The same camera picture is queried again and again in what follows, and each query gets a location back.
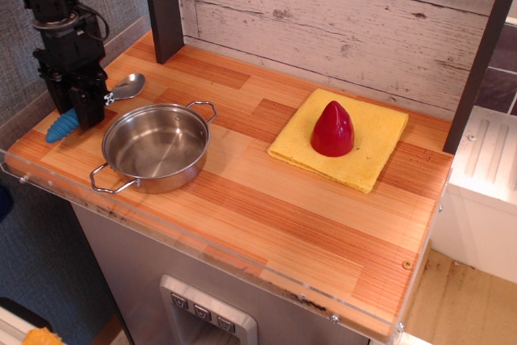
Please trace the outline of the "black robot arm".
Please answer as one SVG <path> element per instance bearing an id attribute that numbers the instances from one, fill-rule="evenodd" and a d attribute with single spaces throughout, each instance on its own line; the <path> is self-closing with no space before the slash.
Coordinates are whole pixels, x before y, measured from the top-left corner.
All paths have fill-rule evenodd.
<path id="1" fill-rule="evenodd" d="M 104 120 L 107 74 L 100 61 L 109 26 L 80 0 L 23 0 L 44 47 L 33 52 L 40 76 L 60 114 L 73 110 L 87 130 Z"/>

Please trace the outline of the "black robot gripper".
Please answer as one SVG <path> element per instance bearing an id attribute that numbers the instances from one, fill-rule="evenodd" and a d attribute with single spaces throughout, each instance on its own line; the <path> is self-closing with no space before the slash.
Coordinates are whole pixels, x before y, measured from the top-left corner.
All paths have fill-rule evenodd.
<path id="1" fill-rule="evenodd" d="M 82 130 L 101 123 L 105 118 L 107 74 L 100 65 L 105 57 L 105 37 L 96 13 L 74 11 L 60 21 L 34 20 L 33 27 L 44 44 L 33 56 L 56 109 L 65 114 L 74 108 Z"/>

